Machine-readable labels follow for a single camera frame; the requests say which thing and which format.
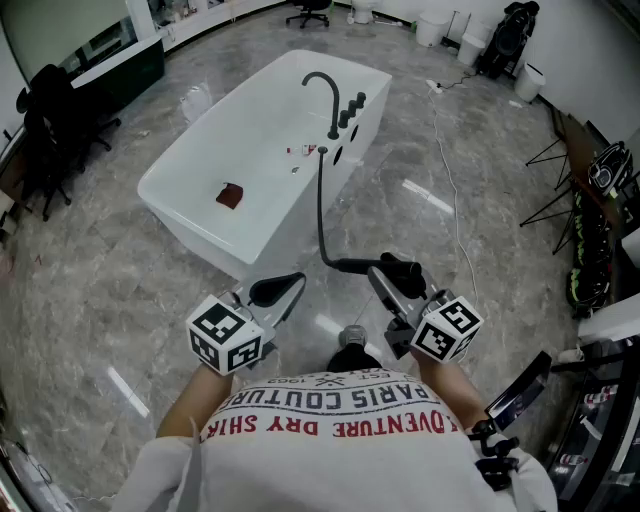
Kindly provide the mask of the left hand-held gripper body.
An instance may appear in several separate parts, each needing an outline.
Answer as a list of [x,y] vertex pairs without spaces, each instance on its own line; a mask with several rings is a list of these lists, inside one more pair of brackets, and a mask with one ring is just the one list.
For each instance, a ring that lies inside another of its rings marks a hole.
[[219,375],[253,368],[275,349],[276,329],[291,314],[292,306],[255,306],[249,290],[261,279],[248,279],[219,297],[208,296],[187,318],[191,352]]

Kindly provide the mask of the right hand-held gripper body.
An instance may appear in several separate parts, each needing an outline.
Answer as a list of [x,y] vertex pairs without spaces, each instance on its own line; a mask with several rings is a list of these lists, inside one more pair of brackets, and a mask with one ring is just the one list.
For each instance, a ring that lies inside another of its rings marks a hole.
[[385,339],[394,356],[401,359],[411,349],[446,363],[466,350],[484,323],[474,307],[462,296],[436,285],[427,270],[424,296],[405,296],[399,279],[389,279],[375,267],[368,279],[384,307],[393,315]]

